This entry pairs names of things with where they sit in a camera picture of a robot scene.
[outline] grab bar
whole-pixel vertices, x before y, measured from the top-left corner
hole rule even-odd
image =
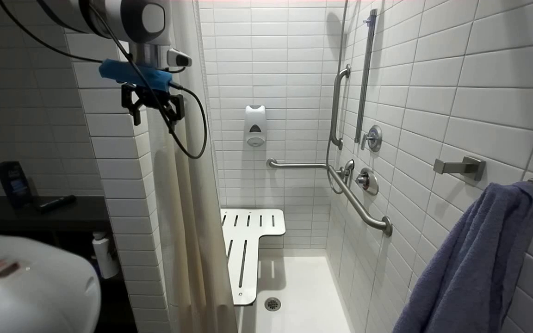
[[[341,96],[341,80],[344,76],[347,78],[351,75],[351,65],[343,68],[335,77],[334,91],[332,92],[332,114],[330,115],[330,141],[342,149],[342,139],[336,137],[336,121],[339,116],[339,99]]]
[[[381,221],[374,219],[370,213],[366,210],[365,207],[359,202],[355,194],[345,185],[339,175],[336,173],[336,170],[332,165],[326,165],[324,163],[285,163],[280,164],[274,158],[269,158],[266,161],[266,165],[273,169],[324,169],[328,172],[336,183],[341,188],[342,192],[345,194],[357,214],[361,219],[366,222],[368,226],[371,226],[374,229],[382,230],[386,236],[392,236],[392,223],[390,218],[387,216],[382,217]]]

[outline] blue towel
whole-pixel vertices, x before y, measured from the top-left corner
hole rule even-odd
[[[532,235],[533,184],[489,184],[421,274],[393,333],[499,333]]]

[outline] soap dispenser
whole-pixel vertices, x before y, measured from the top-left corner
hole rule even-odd
[[[264,105],[248,105],[244,120],[244,141],[252,147],[267,140],[267,115]]]

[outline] shower curtain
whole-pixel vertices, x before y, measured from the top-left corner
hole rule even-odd
[[[211,124],[198,22],[196,0],[171,2],[172,44],[193,60],[193,65],[176,74],[174,80],[205,102],[207,122]],[[202,118],[193,97],[183,94],[186,117],[176,126],[176,134],[196,154],[203,144]],[[157,112],[148,111],[148,120],[172,332],[237,332],[210,137],[205,154],[199,160],[189,160],[175,145]]]

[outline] dark shelf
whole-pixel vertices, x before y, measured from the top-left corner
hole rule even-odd
[[[38,197],[44,203],[56,197]],[[0,232],[2,231],[110,231],[110,218],[104,197],[77,197],[76,202],[49,213],[38,213],[26,206],[13,210],[6,197],[0,197]]]

